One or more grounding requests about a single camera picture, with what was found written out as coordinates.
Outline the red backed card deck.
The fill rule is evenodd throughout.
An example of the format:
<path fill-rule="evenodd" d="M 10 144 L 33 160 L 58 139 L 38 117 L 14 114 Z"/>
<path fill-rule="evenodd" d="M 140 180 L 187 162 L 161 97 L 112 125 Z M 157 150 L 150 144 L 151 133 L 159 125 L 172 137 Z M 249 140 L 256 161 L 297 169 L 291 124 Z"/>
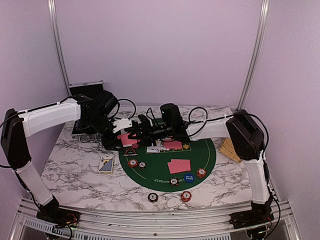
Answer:
<path fill-rule="evenodd" d="M 129 138 L 129 133 L 120 134 L 117 136 L 117 138 L 121 141 L 121 144 L 124 148 L 131 147 L 132 145 L 135 145 L 138 143 L 136 139 Z"/>

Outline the red cards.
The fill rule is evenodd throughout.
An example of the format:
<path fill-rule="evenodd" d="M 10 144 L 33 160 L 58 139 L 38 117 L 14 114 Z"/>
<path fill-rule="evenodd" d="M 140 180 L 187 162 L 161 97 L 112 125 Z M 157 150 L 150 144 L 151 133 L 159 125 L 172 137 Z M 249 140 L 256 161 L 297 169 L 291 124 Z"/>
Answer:
<path fill-rule="evenodd" d="M 181 150 L 183 148 L 182 143 L 180 141 L 165 141 L 164 142 L 165 149 L 174 149 L 174 150 Z"/>

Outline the dealt red card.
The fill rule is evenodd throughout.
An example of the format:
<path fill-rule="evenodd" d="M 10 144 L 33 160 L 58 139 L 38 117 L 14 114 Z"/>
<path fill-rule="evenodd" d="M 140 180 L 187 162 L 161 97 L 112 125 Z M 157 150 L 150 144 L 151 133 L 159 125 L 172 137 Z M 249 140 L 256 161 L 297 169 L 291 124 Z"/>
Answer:
<path fill-rule="evenodd" d="M 170 174 L 184 172 L 184 164 L 180 161 L 171 161 L 167 163 Z"/>
<path fill-rule="evenodd" d="M 137 149 L 139 146 L 140 146 L 139 144 L 133 144 L 133 145 L 132 145 L 132 147 L 133 147 L 134 149 Z"/>

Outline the red chip stack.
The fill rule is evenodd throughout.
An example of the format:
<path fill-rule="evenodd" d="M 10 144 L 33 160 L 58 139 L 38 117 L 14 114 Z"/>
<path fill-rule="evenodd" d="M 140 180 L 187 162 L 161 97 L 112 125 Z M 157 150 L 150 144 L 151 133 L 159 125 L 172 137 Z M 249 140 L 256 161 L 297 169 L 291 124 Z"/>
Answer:
<path fill-rule="evenodd" d="M 139 162 L 136 159 L 130 159 L 127 163 L 130 168 L 135 168 L 139 165 Z"/>
<path fill-rule="evenodd" d="M 207 175 L 207 171 L 205 168 L 199 168 L 196 172 L 196 175 L 199 177 L 199 178 L 204 178 L 206 175 Z"/>
<path fill-rule="evenodd" d="M 192 198 L 192 194 L 190 191 L 183 191 L 180 195 L 180 199 L 183 201 L 183 202 L 189 202 Z"/>

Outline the dealt red card front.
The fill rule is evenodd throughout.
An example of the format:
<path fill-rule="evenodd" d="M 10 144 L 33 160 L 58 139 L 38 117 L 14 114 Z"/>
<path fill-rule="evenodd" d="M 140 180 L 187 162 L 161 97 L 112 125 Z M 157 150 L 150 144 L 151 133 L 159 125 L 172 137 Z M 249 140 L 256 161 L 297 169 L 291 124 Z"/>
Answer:
<path fill-rule="evenodd" d="M 170 174 L 184 172 L 184 164 L 180 161 L 171 161 L 167 163 Z"/>

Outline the dark hundred chip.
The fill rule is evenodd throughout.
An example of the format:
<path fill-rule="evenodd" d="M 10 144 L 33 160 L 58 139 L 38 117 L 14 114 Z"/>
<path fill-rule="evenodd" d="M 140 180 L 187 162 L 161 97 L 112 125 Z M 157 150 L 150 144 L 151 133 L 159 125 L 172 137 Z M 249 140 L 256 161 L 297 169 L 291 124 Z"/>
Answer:
<path fill-rule="evenodd" d="M 147 167 L 147 164 L 146 164 L 146 162 L 141 161 L 141 162 L 138 164 L 138 167 L 139 167 L 140 169 L 145 169 L 145 168 Z"/>

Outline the blue small blind button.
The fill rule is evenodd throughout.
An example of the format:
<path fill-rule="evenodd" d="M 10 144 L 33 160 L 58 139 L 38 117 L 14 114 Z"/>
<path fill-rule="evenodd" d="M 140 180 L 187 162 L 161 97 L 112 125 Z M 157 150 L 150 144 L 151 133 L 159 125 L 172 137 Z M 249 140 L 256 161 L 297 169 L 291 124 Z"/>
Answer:
<path fill-rule="evenodd" d="M 186 183 L 193 183 L 195 181 L 195 175 L 188 173 L 183 176 L 183 179 Z"/>

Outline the dark chip stack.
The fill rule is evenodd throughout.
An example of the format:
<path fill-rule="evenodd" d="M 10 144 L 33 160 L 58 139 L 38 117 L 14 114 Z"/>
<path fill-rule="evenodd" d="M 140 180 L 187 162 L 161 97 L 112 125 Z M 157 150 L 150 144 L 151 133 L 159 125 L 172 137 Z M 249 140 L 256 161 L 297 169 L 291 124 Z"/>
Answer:
<path fill-rule="evenodd" d="M 151 202 L 151 203 L 155 203 L 158 201 L 159 197 L 156 193 L 151 192 L 148 196 L 147 199 Z"/>
<path fill-rule="evenodd" d="M 171 177 L 169 179 L 169 184 L 173 187 L 176 187 L 180 184 L 180 180 L 177 177 Z"/>

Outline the red chip stack front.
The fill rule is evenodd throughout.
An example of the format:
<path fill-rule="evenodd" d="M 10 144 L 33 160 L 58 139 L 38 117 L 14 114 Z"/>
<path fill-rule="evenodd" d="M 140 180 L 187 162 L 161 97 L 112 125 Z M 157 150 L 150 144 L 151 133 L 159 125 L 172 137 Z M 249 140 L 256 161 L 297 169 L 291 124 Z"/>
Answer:
<path fill-rule="evenodd" d="M 192 194 L 190 191 L 183 191 L 180 195 L 180 199 L 183 201 L 183 202 L 189 202 L 192 198 Z"/>

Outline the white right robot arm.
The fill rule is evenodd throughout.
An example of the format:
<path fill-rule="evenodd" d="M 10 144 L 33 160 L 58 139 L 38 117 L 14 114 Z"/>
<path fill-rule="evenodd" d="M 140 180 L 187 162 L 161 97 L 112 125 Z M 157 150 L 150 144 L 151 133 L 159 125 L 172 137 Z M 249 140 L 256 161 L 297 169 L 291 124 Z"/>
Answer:
<path fill-rule="evenodd" d="M 183 120 L 179 107 L 166 103 L 160 107 L 162 124 L 151 122 L 145 115 L 129 124 L 130 139 L 137 139 L 144 146 L 156 140 L 173 137 L 180 142 L 198 141 L 215 137 L 229 137 L 236 155 L 244 161 L 252 193 L 252 206 L 247 219 L 258 224 L 267 216 L 265 206 L 271 194 L 268 189 L 269 174 L 265 164 L 265 135 L 257 125 L 257 118 L 245 110 L 230 115 L 205 120 Z"/>

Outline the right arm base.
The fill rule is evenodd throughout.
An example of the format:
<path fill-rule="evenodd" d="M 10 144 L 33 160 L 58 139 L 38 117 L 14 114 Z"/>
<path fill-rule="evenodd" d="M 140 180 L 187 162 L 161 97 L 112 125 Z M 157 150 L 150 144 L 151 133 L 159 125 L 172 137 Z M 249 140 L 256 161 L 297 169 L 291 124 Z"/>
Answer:
<path fill-rule="evenodd" d="M 259 211 L 246 210 L 231 213 L 229 223 L 233 225 L 234 229 L 241 229 L 268 223 L 273 221 L 274 219 L 274 215 L 269 212 L 266 215 L 262 215 L 262 213 Z"/>

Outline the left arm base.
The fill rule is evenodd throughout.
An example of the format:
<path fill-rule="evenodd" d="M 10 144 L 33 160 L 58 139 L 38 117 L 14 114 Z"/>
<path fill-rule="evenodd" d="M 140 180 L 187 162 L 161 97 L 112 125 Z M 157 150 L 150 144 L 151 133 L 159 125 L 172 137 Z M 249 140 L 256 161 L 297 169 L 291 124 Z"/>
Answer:
<path fill-rule="evenodd" d="M 78 211 L 58 208 L 56 211 L 51 213 L 38 211 L 36 217 L 40 220 L 56 224 L 60 227 L 76 227 L 78 225 L 80 215 L 81 214 Z"/>

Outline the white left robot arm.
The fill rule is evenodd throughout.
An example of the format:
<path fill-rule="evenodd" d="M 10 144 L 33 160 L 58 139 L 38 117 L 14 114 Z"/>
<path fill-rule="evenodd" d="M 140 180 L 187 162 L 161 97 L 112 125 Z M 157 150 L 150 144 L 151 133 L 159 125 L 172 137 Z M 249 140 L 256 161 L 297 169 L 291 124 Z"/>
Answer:
<path fill-rule="evenodd" d="M 115 96 L 104 90 L 98 99 L 93 100 L 83 94 L 69 96 L 64 100 L 48 105 L 16 111 L 9 109 L 1 123 L 0 144 L 11 168 L 26 189 L 44 207 L 44 215 L 53 223 L 63 219 L 59 202 L 47 188 L 32 163 L 27 138 L 32 135 L 67 122 L 81 120 L 95 132 L 101 134 L 106 148 L 118 140 L 117 133 L 132 127 L 128 118 L 111 121 L 108 114 L 117 105 Z"/>

